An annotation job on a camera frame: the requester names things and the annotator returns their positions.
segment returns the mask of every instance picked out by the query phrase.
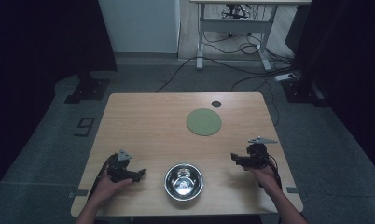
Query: white wall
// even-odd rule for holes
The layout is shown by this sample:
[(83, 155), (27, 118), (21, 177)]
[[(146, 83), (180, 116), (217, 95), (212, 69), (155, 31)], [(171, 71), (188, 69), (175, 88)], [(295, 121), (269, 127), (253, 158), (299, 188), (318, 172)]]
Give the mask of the white wall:
[(99, 0), (114, 52), (176, 53), (179, 0)]

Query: stainless steel bowl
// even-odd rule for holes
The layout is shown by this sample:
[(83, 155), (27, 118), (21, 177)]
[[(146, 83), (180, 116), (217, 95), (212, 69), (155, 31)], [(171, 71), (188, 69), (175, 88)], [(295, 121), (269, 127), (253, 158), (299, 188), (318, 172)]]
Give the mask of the stainless steel bowl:
[(186, 163), (173, 166), (164, 179), (165, 190), (177, 201), (194, 199), (200, 194), (202, 186), (203, 179), (199, 169)]

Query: wooden table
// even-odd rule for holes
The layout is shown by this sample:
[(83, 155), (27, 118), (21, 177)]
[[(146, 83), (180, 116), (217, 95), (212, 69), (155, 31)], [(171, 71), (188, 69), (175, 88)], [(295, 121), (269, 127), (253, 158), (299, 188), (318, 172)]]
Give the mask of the wooden table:
[[(202, 70), (202, 37), (204, 32), (237, 32), (237, 33), (262, 33), (263, 39), (257, 45), (257, 53), (266, 71), (270, 71), (266, 45), (269, 40), (272, 24), (278, 5), (309, 5), (312, 0), (190, 0), (191, 3), (200, 4), (199, 15), (199, 43), (197, 47), (197, 69)], [(238, 4), (238, 5), (271, 5), (271, 15), (268, 20), (237, 20), (227, 18), (205, 18), (206, 4)]]
[[(219, 101), (219, 108), (212, 107)], [(221, 129), (198, 136), (186, 125), (190, 112), (198, 108), (215, 111)], [(276, 212), (271, 199), (256, 180), (235, 165), (230, 152), (247, 156), (248, 139), (262, 136), (278, 140), (260, 93), (117, 93), (106, 106), (95, 138), (80, 190), (90, 190), (105, 160), (120, 149), (133, 156), (128, 169), (146, 169), (141, 182), (122, 189), (99, 211), (100, 216), (188, 216), (236, 215)], [(298, 194), (280, 144), (268, 144), (277, 160), (284, 193), (299, 211)], [(177, 202), (165, 191), (164, 176), (177, 163), (198, 167), (204, 178), (201, 194), (190, 202)], [(87, 196), (76, 196), (71, 209), (78, 216)]]

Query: black hole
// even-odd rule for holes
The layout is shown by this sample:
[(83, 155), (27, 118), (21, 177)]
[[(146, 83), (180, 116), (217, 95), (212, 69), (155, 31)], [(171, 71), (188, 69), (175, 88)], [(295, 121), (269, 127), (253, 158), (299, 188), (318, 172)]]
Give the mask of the black hole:
[(220, 106), (222, 106), (222, 104), (219, 101), (213, 101), (212, 106), (215, 108), (219, 108)]

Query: black curtain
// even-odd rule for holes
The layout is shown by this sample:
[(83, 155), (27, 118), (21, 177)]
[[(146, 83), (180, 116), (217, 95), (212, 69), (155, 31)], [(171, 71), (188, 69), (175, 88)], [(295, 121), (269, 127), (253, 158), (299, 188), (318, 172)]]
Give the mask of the black curtain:
[(0, 1), (0, 179), (78, 72), (116, 71), (97, 0)]
[(375, 165), (375, 0), (313, 0), (296, 58)]

